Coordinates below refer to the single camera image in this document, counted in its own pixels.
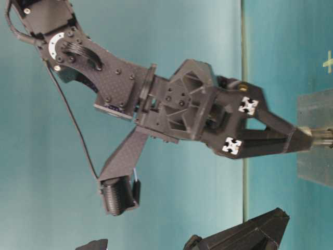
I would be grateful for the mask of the second gripper black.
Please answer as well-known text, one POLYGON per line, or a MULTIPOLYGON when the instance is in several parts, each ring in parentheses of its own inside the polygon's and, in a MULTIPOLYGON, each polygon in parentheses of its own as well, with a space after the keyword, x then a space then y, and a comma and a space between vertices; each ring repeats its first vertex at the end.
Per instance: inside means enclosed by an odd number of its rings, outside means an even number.
MULTIPOLYGON (((196 245, 201 240, 203 240, 202 237, 194 234, 185 243, 183 249, 195 249, 196 245)), ((100 249, 100 250, 108 249, 108 239, 92 240, 84 245, 75 248, 75 250, 89 250, 89 249, 100 249)))

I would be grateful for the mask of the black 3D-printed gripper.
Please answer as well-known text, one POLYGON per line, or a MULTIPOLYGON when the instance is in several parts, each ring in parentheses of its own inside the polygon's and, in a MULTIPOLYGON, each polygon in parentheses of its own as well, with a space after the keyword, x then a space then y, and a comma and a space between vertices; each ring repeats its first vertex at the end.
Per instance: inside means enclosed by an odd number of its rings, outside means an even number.
POLYGON ((228 158, 260 154, 259 132, 246 128, 258 117, 257 86, 216 76, 209 64, 193 59, 169 79, 157 76, 154 66, 135 66, 134 77, 137 137, 198 141, 228 158))

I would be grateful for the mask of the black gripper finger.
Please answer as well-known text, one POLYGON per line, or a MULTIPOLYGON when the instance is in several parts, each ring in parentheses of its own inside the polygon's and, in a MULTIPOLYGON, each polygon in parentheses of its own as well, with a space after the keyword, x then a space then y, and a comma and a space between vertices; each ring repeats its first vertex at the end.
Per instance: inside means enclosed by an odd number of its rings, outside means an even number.
POLYGON ((290 217, 276 208, 201 241, 202 249, 279 249, 290 217))
POLYGON ((236 155, 228 151, 221 151, 221 155, 227 158, 250 158, 307 151, 312 146, 312 137, 300 129, 293 129, 290 134, 271 129, 244 129, 238 139, 241 146, 236 155))
POLYGON ((296 127, 269 110, 263 89, 250 83, 240 83, 242 95, 239 111, 247 118, 256 119, 266 125, 267 130, 283 134, 284 138, 311 138, 311 133, 296 127))

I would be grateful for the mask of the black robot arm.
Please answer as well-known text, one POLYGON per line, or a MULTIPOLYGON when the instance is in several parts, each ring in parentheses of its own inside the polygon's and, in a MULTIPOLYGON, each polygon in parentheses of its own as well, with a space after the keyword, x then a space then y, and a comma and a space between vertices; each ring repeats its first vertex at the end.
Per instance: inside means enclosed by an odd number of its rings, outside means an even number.
POLYGON ((270 112, 261 88, 214 74, 210 64, 185 60, 168 79, 156 65, 117 58, 80 27, 69 1, 7 1, 13 35, 33 45, 52 79, 92 89, 95 107, 136 126, 107 159, 97 182, 108 214, 139 206, 140 181, 131 181, 149 137, 204 143, 231 159, 309 150, 310 133, 270 112))

